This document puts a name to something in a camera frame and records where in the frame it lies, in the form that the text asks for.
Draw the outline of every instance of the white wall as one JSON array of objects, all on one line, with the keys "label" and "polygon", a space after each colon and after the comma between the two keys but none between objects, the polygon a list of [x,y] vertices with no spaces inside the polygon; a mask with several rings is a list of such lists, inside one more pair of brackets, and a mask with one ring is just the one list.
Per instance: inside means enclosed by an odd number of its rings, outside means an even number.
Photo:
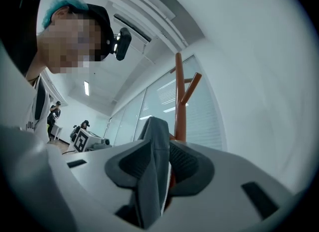
[{"label": "white wall", "polygon": [[109,117],[93,110],[84,104],[66,97],[68,106],[61,107],[61,115],[56,124],[63,127],[60,139],[65,142],[70,142],[70,133],[74,125],[80,125],[84,120],[88,120],[90,127],[88,131],[97,134],[100,137],[104,136]]},{"label": "white wall", "polygon": [[62,98],[66,98],[70,92],[70,90],[74,86],[74,82],[72,79],[70,79],[70,76],[68,74],[53,74],[50,72],[48,68],[45,69],[45,72],[47,73],[49,80],[53,83],[54,87],[58,91],[58,93],[62,96]]},{"label": "white wall", "polygon": [[[296,0],[178,0],[207,40],[195,54],[216,96],[227,151],[247,158],[293,192],[318,158],[318,38]],[[114,113],[174,66],[162,59]]]}]

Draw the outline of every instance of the person in background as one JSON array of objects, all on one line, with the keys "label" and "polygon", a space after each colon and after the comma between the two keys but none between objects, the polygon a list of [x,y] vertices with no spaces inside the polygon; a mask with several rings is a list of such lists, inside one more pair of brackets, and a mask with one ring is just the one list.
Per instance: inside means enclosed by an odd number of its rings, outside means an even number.
[{"label": "person in background", "polygon": [[57,101],[55,106],[52,105],[51,108],[50,108],[50,114],[49,114],[49,116],[47,118],[47,124],[49,125],[49,127],[48,127],[48,136],[49,136],[50,141],[51,141],[50,135],[51,135],[52,128],[53,128],[56,120],[61,115],[60,105],[61,105],[60,101]]},{"label": "person in background", "polygon": [[81,126],[77,126],[77,127],[75,128],[75,131],[74,131],[74,134],[73,134],[73,136],[72,136],[72,138],[71,138],[71,141],[74,142],[74,140],[75,140],[75,138],[76,138],[76,136],[77,136],[77,134],[79,133],[79,131],[80,131],[81,128],[84,129],[84,130],[86,130],[86,128],[87,128],[88,126],[90,126],[90,125],[89,125],[89,121],[87,121],[87,120],[84,120],[84,121],[82,122]]}]

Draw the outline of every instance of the ceiling light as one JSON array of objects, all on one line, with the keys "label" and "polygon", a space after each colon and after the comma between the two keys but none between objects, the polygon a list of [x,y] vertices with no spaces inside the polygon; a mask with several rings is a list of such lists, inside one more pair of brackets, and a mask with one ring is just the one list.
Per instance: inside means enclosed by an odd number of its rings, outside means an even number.
[{"label": "ceiling light", "polygon": [[152,117],[152,115],[150,115],[150,116],[146,116],[146,117],[143,117],[143,118],[140,118],[140,120],[148,119],[149,117]]},{"label": "ceiling light", "polygon": [[164,110],[163,112],[167,113],[167,112],[170,112],[170,111],[173,111],[173,110],[175,110],[175,107],[172,107],[170,109]]},{"label": "ceiling light", "polygon": [[84,90],[85,90],[86,95],[90,95],[89,94],[89,83],[87,81],[84,81]]}]

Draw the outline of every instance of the blue hair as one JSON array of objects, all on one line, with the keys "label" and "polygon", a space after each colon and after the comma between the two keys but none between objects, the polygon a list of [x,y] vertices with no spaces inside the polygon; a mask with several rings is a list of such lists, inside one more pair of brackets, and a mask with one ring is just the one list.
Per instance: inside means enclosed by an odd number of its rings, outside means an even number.
[{"label": "blue hair", "polygon": [[62,8],[63,6],[72,5],[77,9],[89,10],[88,5],[83,0],[54,0],[50,8],[46,11],[42,26],[46,29],[51,24],[51,17],[58,9]]}]

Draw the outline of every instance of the black cap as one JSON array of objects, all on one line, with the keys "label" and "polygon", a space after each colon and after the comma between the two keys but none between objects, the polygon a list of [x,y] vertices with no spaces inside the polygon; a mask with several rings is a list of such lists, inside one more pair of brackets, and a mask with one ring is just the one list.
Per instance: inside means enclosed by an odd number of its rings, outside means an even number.
[{"label": "black cap", "polygon": [[94,57],[91,60],[102,61],[112,51],[114,44],[114,34],[111,29],[109,15],[102,6],[87,4],[89,10],[78,9],[73,5],[69,5],[73,13],[86,14],[93,18],[101,27],[101,49],[95,50]]}]

